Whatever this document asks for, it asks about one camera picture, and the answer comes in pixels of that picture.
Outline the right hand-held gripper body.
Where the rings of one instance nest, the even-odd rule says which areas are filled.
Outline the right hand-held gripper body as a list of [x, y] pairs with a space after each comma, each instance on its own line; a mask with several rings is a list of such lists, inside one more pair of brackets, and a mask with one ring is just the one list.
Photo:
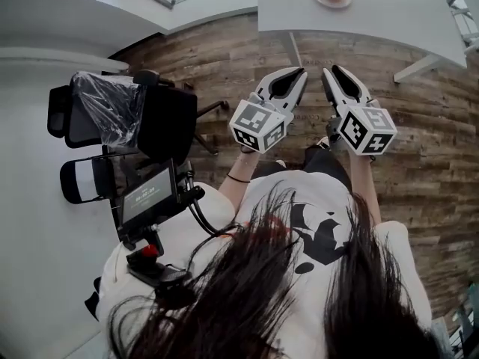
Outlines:
[[329, 120], [326, 134], [331, 147], [357, 156], [379, 156], [397, 136], [397, 128], [384, 108], [346, 105], [340, 115]]

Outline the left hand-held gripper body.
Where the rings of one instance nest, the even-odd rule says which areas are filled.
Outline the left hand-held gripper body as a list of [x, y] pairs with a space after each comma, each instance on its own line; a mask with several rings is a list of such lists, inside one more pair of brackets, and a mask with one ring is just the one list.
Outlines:
[[290, 100], [251, 92], [240, 101], [229, 126], [238, 144], [264, 154], [286, 137], [289, 124]]

